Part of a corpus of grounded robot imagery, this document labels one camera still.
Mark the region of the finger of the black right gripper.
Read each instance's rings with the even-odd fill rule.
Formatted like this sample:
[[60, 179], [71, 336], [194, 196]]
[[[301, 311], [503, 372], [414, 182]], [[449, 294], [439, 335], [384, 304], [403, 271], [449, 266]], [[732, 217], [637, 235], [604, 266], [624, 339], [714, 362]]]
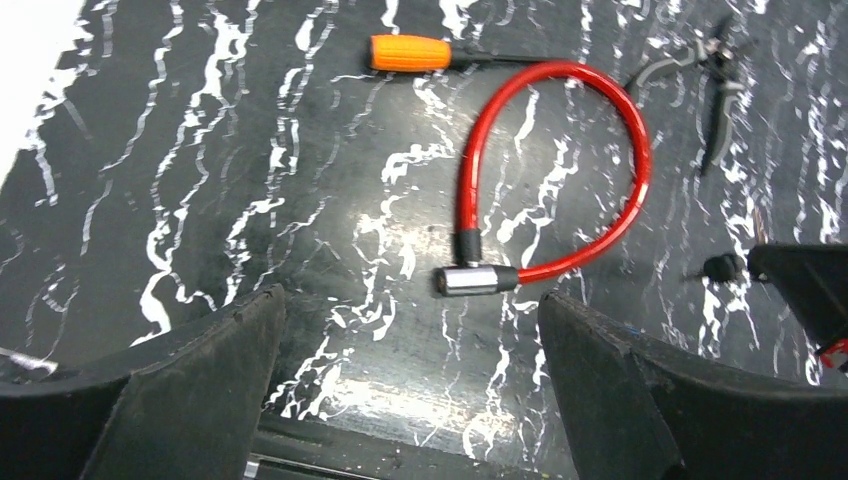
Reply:
[[760, 244], [747, 256], [751, 275], [773, 285], [818, 348], [824, 366], [847, 369], [847, 246]]

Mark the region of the black key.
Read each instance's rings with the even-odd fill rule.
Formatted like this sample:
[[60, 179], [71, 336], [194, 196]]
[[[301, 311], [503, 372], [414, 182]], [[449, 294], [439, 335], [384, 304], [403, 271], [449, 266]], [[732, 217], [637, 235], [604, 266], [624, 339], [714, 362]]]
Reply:
[[701, 268], [684, 274], [683, 281], [706, 278], [713, 283], [728, 283], [739, 280], [746, 270], [746, 261], [735, 253], [724, 253], [706, 259]]

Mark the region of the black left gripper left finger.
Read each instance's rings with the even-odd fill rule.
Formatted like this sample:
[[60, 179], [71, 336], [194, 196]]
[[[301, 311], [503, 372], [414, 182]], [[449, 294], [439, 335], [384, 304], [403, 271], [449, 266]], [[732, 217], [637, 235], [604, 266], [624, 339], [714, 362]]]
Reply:
[[285, 326], [272, 285], [137, 346], [1, 375], [5, 479], [239, 479]]

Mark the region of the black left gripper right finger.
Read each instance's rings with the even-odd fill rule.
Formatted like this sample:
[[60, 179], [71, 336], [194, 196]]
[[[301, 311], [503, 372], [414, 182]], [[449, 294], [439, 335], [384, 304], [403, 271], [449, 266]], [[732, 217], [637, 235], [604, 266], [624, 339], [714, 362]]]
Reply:
[[538, 326], [582, 479], [847, 475], [843, 389], [706, 360], [556, 291]]

